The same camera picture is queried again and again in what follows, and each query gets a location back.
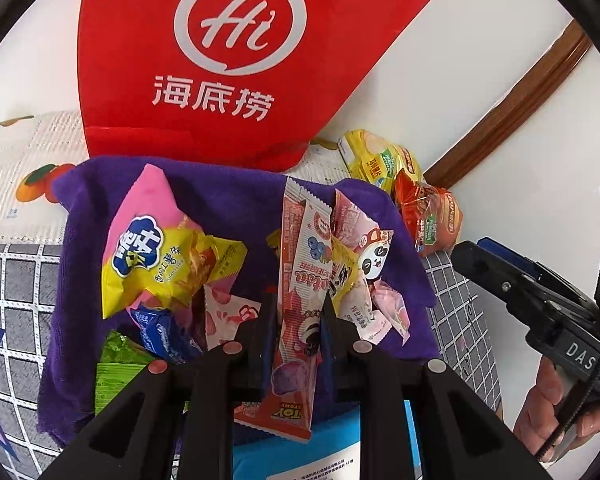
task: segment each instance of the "wooden trim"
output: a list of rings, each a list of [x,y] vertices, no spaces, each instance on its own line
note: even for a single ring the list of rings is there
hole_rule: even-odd
[[[591,45],[573,20],[504,100],[425,172],[427,182],[448,189],[478,166],[551,97]]]

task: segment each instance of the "blue candy wrapper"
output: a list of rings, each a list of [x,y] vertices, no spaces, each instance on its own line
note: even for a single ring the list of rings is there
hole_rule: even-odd
[[[142,344],[149,352],[172,364],[181,364],[202,355],[200,346],[177,323],[171,310],[148,308],[140,303],[128,312],[140,328]]]

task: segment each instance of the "orange fruit print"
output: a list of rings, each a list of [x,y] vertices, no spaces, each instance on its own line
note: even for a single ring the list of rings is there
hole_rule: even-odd
[[[45,195],[48,202],[58,203],[58,199],[51,191],[51,183],[61,175],[64,175],[74,164],[45,164],[41,168],[29,173],[16,188],[16,200],[18,202],[32,202]]]

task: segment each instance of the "human hand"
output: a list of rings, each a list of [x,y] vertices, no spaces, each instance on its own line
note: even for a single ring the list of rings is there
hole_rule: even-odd
[[[513,433],[531,453],[538,452],[544,441],[558,427],[555,406],[561,402],[564,394],[564,387],[554,364],[543,356],[538,367],[536,385],[529,390],[513,428]],[[569,449],[582,446],[600,431],[600,403],[591,407],[576,421],[576,424],[578,437],[569,446]],[[564,434],[561,434],[555,444],[560,444],[563,437]],[[558,458],[554,457],[554,454],[555,450],[551,448],[542,457],[542,461],[550,462],[554,458]]]

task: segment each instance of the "white wall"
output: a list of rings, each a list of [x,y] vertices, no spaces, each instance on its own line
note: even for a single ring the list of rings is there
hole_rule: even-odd
[[[600,55],[592,50],[558,91],[454,188],[462,237],[490,236],[548,265],[593,296],[600,268]],[[538,354],[504,304],[485,305],[504,400],[513,425],[534,384]],[[600,437],[550,471],[576,480]]]
[[[0,121],[78,108],[80,0],[38,0],[0,45]],[[433,0],[324,129],[367,127],[430,166],[542,56],[570,17],[555,0]]]

